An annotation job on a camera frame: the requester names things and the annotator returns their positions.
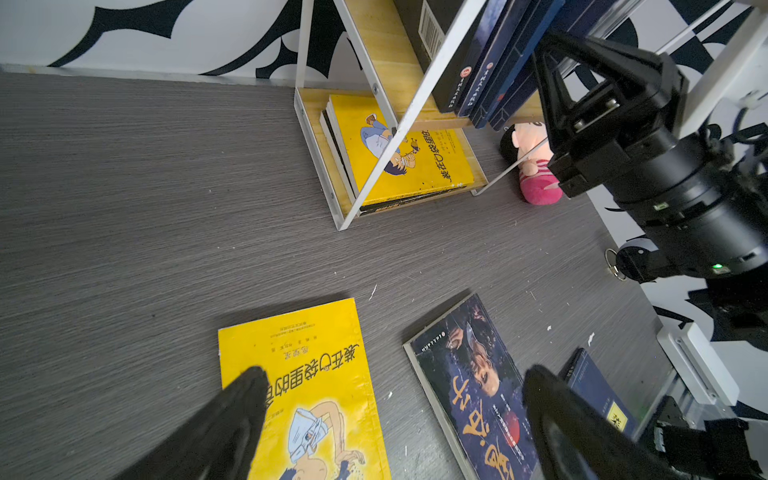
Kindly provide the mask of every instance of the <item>black and white wall pattern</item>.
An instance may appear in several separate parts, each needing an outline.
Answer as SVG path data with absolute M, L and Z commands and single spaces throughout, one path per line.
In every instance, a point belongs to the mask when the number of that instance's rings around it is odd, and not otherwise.
M 293 78 L 301 0 L 0 4 L 0 63 Z M 316 0 L 307 79 L 366 84 L 333 0 Z
M 655 51 L 716 3 L 717 0 L 645 0 L 609 39 Z M 672 47 L 670 56 L 688 78 L 691 87 L 722 52 L 750 11 L 747 5 L 729 3 Z M 579 66 L 568 75 L 565 84 L 576 99 L 586 94 L 599 80 L 601 78 L 596 78 L 588 68 Z M 710 117 L 710 130 L 720 137 L 731 135 L 737 113 L 735 104 L 721 101 Z M 768 104 L 747 113 L 741 131 L 749 132 L 747 137 L 766 132 L 766 120 Z M 741 158 L 746 146 L 737 144 L 735 151 L 736 156 Z M 629 215 L 618 208 L 605 187 L 595 188 L 588 194 L 618 246 L 643 234 Z M 642 285 L 663 323 L 677 325 L 680 319 L 693 320 L 707 338 L 712 339 L 713 348 L 740 388 L 739 404 L 734 409 L 737 415 L 763 417 L 768 412 L 768 353 L 747 342 L 717 341 L 718 333 L 712 318 L 688 301 L 689 290 L 705 287 L 703 280 L 689 276 L 659 279 Z

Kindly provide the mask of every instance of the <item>wood grain table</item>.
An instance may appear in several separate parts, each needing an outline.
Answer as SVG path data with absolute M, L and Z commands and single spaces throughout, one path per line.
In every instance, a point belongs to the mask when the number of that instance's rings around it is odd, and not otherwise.
M 219 328 L 344 297 L 394 478 L 460 476 L 401 345 L 467 292 L 522 371 L 594 333 L 638 417 L 670 371 L 586 197 L 533 207 L 510 176 L 338 233 L 293 89 L 0 74 L 0 108 L 2 478 L 114 475 L 220 390 Z

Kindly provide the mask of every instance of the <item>cable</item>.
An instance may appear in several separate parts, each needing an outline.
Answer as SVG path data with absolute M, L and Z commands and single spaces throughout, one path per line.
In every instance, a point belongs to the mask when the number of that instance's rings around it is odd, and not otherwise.
M 766 140 L 768 138 L 768 135 L 761 134 L 758 138 L 746 138 L 741 134 L 741 122 L 744 119 L 744 115 L 746 115 L 746 111 L 749 110 L 749 108 L 742 108 L 739 110 L 739 114 L 736 116 L 736 120 L 733 123 L 733 139 L 739 142 L 740 144 L 745 145 L 754 145 L 757 142 Z

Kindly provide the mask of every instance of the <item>bookshelf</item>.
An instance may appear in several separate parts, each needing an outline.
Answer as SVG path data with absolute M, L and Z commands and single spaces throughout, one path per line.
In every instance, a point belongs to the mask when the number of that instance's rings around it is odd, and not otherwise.
M 313 10 L 313 0 L 303 0 L 294 107 L 336 229 L 345 230 L 352 220 L 359 216 L 362 202 L 392 157 L 396 145 L 410 130 L 457 129 L 459 141 L 465 152 L 468 152 L 475 183 L 400 207 L 476 190 L 488 184 L 477 158 L 471 154 L 472 149 L 466 136 L 460 130 L 462 127 L 471 126 L 471 121 L 468 118 L 458 118 L 453 113 L 440 113 L 431 95 L 437 80 L 485 0 L 464 0 L 451 28 L 446 32 L 440 51 L 432 59 L 426 73 L 422 71 L 392 0 L 334 0 L 334 3 L 357 53 L 370 90 L 360 92 L 303 87 Z M 396 126 L 396 130 L 393 130 L 394 137 L 390 141 L 392 148 L 387 147 L 384 150 L 357 199 L 350 198 L 347 194 L 319 123 L 320 112 L 329 96 L 334 93 L 373 96 L 384 115 L 385 123 L 390 127 Z M 511 122 L 542 120 L 541 104 L 538 102 L 538 95 L 534 95 Z

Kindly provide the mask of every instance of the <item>book cover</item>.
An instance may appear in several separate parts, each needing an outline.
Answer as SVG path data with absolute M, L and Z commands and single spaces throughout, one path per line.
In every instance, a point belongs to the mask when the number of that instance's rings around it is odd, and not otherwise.
M 465 476 L 528 480 L 538 457 L 522 377 L 479 297 L 464 299 L 404 347 Z
M 571 0 L 554 17 L 551 27 L 554 30 L 567 31 L 583 38 L 616 4 L 616 0 Z M 626 15 L 626 11 L 619 8 L 615 14 Z M 534 74 L 533 61 L 529 59 L 525 62 L 525 66 L 515 81 L 507 89 L 504 100 L 491 114 L 491 119 L 488 121 L 491 127 L 497 131 L 501 130 L 507 120 L 520 110 L 520 107 L 528 101 L 537 89 L 538 84 Z
M 565 381 L 571 390 L 603 415 L 619 432 L 632 437 L 636 425 L 634 417 L 608 385 L 587 350 L 578 350 Z
M 355 300 L 219 330 L 221 384 L 270 380 L 249 478 L 391 478 Z
M 475 106 L 482 89 L 490 81 L 499 58 L 520 25 L 525 9 L 530 3 L 531 0 L 509 0 L 504 6 L 489 41 L 480 54 L 480 59 L 475 66 L 475 74 L 472 75 L 472 81 L 465 89 L 462 99 L 457 105 L 456 114 L 459 117 L 466 117 L 472 111 L 472 107 Z
M 525 11 L 520 26 L 502 54 L 499 66 L 483 89 L 469 117 L 476 128 L 483 128 L 491 113 L 503 100 L 509 86 L 531 57 L 536 44 L 544 36 L 565 0 L 532 0 Z
M 395 0 L 422 70 L 437 54 L 463 0 Z M 462 92 L 472 79 L 475 65 L 506 0 L 488 0 L 469 27 L 448 66 L 432 91 L 442 113 L 454 111 Z
M 392 137 L 373 97 L 331 95 L 339 146 L 349 158 L 353 190 L 362 190 Z M 363 205 L 380 204 L 472 184 L 475 176 L 453 130 L 412 131 L 371 190 Z

